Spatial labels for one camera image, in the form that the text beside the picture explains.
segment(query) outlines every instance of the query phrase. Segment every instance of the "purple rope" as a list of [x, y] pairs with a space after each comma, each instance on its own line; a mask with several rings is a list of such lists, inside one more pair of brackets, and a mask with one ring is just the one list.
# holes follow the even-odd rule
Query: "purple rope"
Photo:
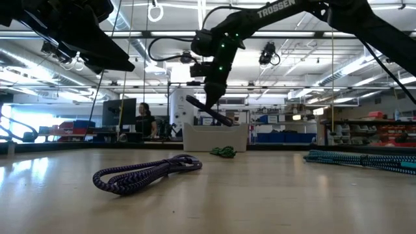
[[[184, 154], [157, 162], [103, 169], [92, 176], [92, 182], [97, 188], [103, 191], [112, 192], [118, 195], [127, 195], [143, 189], [146, 185], [149, 185], [158, 178], [167, 176], [168, 174], [174, 172], [189, 172], [201, 168], [202, 162], [193, 156]], [[110, 178], [107, 183], [101, 180], [102, 176], [131, 170], [139, 171], [116, 175]]]

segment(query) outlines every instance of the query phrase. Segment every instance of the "ceiling beam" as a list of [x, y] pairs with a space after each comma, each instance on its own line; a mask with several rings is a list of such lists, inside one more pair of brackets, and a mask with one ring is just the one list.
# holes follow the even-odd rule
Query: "ceiling beam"
[[[116, 31], [111, 36], [112, 31], [104, 31], [112, 39], [141, 39], [141, 38], [157, 38], [160, 36], [177, 36], [180, 38], [193, 38], [195, 31]], [[250, 39], [331, 39], [328, 31], [257, 31]], [[334, 32], [334, 39], [357, 39], [353, 34], [345, 34], [342, 32]], [[416, 31], [403, 31], [404, 34], [412, 38], [416, 38]], [[0, 31], [0, 39], [41, 39], [33, 31]]]

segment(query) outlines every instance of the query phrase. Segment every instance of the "blue bin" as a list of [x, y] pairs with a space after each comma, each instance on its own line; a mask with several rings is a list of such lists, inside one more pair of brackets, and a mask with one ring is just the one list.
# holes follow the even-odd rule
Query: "blue bin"
[[285, 133], [269, 133], [269, 140], [271, 143], [284, 143], [285, 142]]
[[299, 133], [285, 133], [285, 142], [286, 143], [299, 143], [300, 134]]
[[258, 143], [269, 143], [270, 142], [270, 133], [258, 133], [257, 134]]
[[311, 143], [312, 142], [312, 138], [314, 138], [316, 136], [317, 136], [316, 133], [302, 133], [300, 135], [300, 142], [301, 143]]

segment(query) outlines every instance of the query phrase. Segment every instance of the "blue storage bin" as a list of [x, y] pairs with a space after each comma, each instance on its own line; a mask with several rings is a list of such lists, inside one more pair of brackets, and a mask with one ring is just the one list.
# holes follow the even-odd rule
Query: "blue storage bin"
[[271, 143], [284, 143], [285, 142], [285, 133], [269, 133], [269, 141]]
[[316, 133], [302, 133], [300, 136], [301, 143], [312, 143], [312, 138], [316, 137]]
[[299, 143], [300, 134], [299, 133], [285, 133], [285, 142], [286, 143]]
[[257, 134], [258, 143], [269, 143], [270, 142], [270, 133], [258, 133]]
[[260, 116], [259, 120], [260, 122], [267, 124], [267, 114]]
[[96, 123], [91, 121], [90, 125], [88, 125], [88, 120], [76, 120], [73, 122], [73, 128], [81, 128], [81, 129], [86, 129], [86, 127], [95, 127]]

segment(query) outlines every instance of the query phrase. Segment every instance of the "wooden table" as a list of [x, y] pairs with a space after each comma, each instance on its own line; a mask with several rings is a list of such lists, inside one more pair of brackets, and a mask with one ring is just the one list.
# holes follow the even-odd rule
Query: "wooden table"
[[132, 196], [92, 184], [100, 169], [157, 161], [168, 150], [82, 149], [0, 161], [1, 233], [414, 233], [410, 175], [304, 163], [289, 151], [234, 159], [191, 153], [202, 170], [172, 174]]

